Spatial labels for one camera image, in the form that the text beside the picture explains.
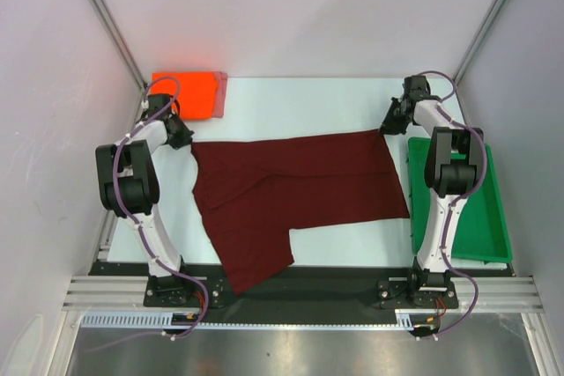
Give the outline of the dark red t shirt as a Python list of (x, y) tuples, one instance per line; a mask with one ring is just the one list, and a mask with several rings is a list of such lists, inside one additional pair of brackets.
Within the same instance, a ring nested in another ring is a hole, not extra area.
[(255, 142), (199, 142), (193, 196), (234, 294), (294, 262), (292, 229), (407, 218), (377, 130)]

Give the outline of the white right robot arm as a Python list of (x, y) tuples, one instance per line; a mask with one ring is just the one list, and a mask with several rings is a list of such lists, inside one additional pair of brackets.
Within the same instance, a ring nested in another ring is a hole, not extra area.
[(424, 272), (443, 274), (452, 270), (451, 251), (460, 215), (485, 179), (486, 147), (479, 129), (456, 121), (439, 100), (431, 98), (394, 98), (380, 133), (404, 134), (411, 124), (430, 136), (424, 169), (430, 209), (417, 263)]

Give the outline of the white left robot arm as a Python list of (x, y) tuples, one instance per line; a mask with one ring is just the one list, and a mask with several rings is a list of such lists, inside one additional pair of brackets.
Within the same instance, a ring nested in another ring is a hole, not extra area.
[(133, 130), (114, 144), (96, 148), (95, 160), (103, 207), (137, 234), (149, 275), (170, 277), (163, 295), (176, 306), (188, 304), (194, 284), (177, 276), (183, 265), (160, 216), (160, 185), (152, 155), (162, 146), (180, 150), (192, 144), (193, 132), (178, 115), (179, 103), (169, 94), (151, 94)]

